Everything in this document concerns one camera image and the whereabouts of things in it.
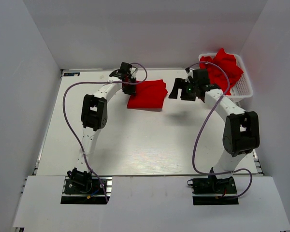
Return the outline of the red t shirt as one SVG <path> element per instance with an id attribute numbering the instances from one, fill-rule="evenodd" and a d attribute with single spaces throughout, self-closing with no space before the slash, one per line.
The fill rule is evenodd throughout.
<path id="1" fill-rule="evenodd" d="M 160 110 L 167 94 L 166 83 L 162 79 L 145 81 L 136 86 L 136 95 L 130 96 L 127 108 Z"/>

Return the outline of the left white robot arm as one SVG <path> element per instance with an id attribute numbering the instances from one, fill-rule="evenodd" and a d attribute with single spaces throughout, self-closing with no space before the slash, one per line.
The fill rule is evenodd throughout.
<path id="1" fill-rule="evenodd" d="M 78 82 L 69 86 L 62 100 L 62 110 L 66 124 L 77 142 L 80 145 L 81 155 L 79 163 L 87 167 L 88 171 L 99 178 L 91 166 L 89 165 L 89 156 L 94 152 L 101 130 L 106 126 L 108 119 L 107 104 L 111 98 L 120 90 L 125 94 L 135 95 L 136 86 L 139 84 L 136 80 L 138 68 L 137 63 L 121 63 L 120 68 L 112 71 L 109 78 L 104 82 Z M 101 85 L 101 88 L 94 94 L 86 94 L 83 98 L 81 110 L 81 122 L 83 126 L 83 137 L 80 139 L 75 133 L 71 124 L 68 121 L 66 114 L 66 97 L 70 89 L 78 85 L 94 84 Z"/>

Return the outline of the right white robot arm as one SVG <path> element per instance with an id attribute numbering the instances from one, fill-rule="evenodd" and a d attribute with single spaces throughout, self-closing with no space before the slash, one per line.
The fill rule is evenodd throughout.
<path id="1" fill-rule="evenodd" d="M 236 172 L 242 159 L 260 145 L 259 118 L 254 111 L 245 111 L 225 96 L 216 84 L 211 84 L 206 69 L 186 69 L 187 77 L 176 78 L 170 99 L 202 100 L 224 121 L 223 153 L 208 176 L 209 188 L 219 193 L 226 187 L 225 179 Z"/>

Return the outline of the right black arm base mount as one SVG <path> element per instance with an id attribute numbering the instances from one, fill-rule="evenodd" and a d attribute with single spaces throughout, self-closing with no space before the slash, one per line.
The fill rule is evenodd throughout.
<path id="1" fill-rule="evenodd" d="M 219 178 L 213 175 L 213 169 L 207 177 L 191 178 L 187 185 L 192 190 L 194 206 L 206 205 L 238 205 L 238 194 L 232 176 Z"/>

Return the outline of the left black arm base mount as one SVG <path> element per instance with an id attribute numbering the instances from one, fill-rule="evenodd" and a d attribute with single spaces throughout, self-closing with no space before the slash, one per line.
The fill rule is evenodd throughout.
<path id="1" fill-rule="evenodd" d="M 112 177 L 98 179 L 92 173 L 74 168 L 67 171 L 60 203 L 105 205 L 111 196 L 112 181 Z"/>

